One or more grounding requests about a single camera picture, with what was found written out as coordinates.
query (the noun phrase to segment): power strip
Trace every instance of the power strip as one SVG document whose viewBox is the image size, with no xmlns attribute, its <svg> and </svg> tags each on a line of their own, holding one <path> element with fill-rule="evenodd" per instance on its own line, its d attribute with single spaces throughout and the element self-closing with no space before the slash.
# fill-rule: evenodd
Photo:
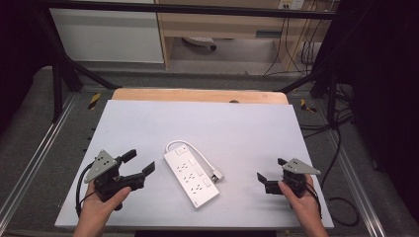
<svg viewBox="0 0 419 237">
<path fill-rule="evenodd" d="M 185 144 L 164 154 L 164 159 L 196 208 L 219 194 L 210 177 Z"/>
</svg>

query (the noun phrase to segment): hand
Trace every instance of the hand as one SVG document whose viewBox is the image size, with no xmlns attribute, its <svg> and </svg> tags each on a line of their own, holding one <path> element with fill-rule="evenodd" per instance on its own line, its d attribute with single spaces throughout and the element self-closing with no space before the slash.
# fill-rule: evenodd
<svg viewBox="0 0 419 237">
<path fill-rule="evenodd" d="M 313 187 L 313 179 L 309 175 L 305 175 L 305 177 L 307 182 Z M 278 184 L 284 196 L 290 201 L 296 218 L 304 229 L 305 234 L 309 237 L 328 236 L 321 222 L 317 202 L 314 197 L 305 192 L 301 198 L 298 198 L 284 182 L 279 181 Z"/>
<path fill-rule="evenodd" d="M 93 182 L 90 182 L 86 196 L 94 191 L 95 185 Z M 84 200 L 80 219 L 74 230 L 74 236 L 102 236 L 112 211 L 126 199 L 130 191 L 130 187 L 125 187 L 106 202 L 102 202 L 96 194 L 87 197 Z"/>
</svg>

